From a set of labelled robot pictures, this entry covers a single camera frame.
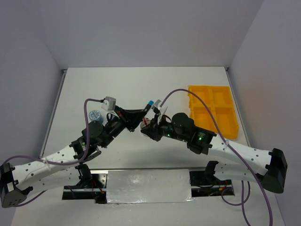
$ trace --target clear plastic sheet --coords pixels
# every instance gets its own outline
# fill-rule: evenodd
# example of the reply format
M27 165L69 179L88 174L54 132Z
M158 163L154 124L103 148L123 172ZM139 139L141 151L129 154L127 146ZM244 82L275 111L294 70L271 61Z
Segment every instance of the clear plastic sheet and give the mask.
M192 201L188 169L109 171L108 203Z

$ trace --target gray wall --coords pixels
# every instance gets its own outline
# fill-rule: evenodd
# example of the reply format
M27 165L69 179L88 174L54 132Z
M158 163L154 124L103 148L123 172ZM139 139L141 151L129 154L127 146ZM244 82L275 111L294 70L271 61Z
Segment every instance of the gray wall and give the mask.
M18 1L0 2L0 31L2 163L15 154L40 153L61 72ZM14 212L0 208L1 225L10 225Z
M231 66L251 144L285 151L288 175L277 200L286 226L300 225L301 1L265 0Z
M263 0L21 0L62 68L229 66Z

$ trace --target white table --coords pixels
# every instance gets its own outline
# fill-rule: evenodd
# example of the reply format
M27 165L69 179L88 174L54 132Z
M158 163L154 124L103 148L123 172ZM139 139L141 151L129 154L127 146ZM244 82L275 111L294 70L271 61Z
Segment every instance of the white table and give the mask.
M136 68L69 68L54 120L44 150L44 156L57 152L81 136L85 127L83 103L87 98L115 97L125 109L144 108L149 100L163 100L172 90L188 85L229 86L223 67L136 67ZM190 113L187 93L173 94L167 101L167 115ZM88 104L88 112L100 109L100 104ZM247 144L241 120L237 142ZM123 131L103 153L88 165L91 169L147 169L204 167L209 160L228 163L225 159L196 155L186 144L163 138L152 141L139 132ZM239 202L240 182L234 181ZM18 208L13 226L23 225L245 225L239 207L225 204L220 197L199 197L192 202L153 204L97 205L91 200L62 201L62 188L47 191L43 196ZM273 209L274 225L283 226L274 194L268 193ZM268 225L268 211L256 184L246 204L252 225Z

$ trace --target yellow bin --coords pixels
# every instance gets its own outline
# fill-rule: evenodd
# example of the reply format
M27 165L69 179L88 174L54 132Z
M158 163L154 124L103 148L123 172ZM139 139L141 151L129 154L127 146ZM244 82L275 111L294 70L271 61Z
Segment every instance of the yellow bin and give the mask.
M230 88L227 86L189 86L188 90L197 94L209 107L222 135L227 139L238 136L236 119ZM192 94L189 96L190 117L195 125L217 133L214 123L203 104Z

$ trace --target blue and white round object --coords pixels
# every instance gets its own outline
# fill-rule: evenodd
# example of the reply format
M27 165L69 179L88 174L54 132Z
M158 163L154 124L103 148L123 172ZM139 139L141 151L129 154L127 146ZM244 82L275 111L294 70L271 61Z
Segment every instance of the blue and white round object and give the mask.
M100 111L93 110L89 113L89 118L91 121L99 121L100 123L103 122L102 115L100 114Z

